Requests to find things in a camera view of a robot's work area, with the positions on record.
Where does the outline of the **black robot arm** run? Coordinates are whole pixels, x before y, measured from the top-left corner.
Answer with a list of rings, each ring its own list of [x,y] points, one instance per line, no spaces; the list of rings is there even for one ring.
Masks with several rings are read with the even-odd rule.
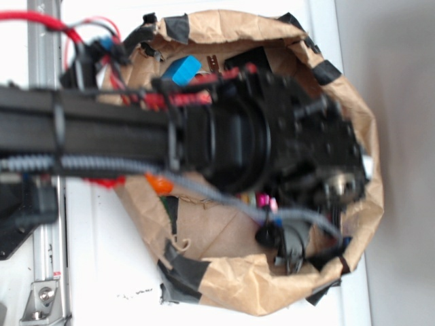
[[[196,172],[221,195],[344,208],[368,174],[353,125],[292,77],[235,69],[187,86],[155,79],[145,109],[91,92],[1,89],[1,170],[88,178]]]

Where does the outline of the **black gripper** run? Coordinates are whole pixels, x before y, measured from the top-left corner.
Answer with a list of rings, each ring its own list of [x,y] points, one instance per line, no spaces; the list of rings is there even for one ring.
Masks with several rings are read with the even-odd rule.
[[[363,151],[350,119],[325,93],[311,96],[293,78],[246,71],[249,104],[260,110],[267,159],[246,189],[280,207],[344,209],[365,197]]]

